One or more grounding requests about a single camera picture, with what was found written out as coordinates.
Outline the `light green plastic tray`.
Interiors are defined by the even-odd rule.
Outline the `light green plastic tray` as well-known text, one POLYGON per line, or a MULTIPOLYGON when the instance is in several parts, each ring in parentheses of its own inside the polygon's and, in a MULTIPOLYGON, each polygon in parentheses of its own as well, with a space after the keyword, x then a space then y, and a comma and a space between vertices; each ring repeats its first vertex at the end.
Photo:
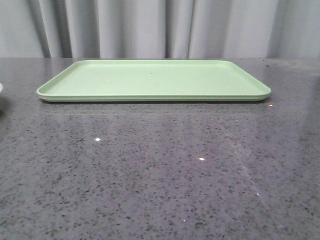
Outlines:
POLYGON ((271 89, 225 60, 81 60, 36 93, 48 102, 256 102, 271 89))

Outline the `grey pleated curtain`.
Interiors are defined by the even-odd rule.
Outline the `grey pleated curtain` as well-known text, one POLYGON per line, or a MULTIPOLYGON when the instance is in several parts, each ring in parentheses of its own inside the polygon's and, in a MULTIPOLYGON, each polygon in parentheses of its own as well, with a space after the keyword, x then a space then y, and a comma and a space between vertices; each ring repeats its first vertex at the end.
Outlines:
POLYGON ((3 58, 317 58, 317 0, 3 0, 3 58))

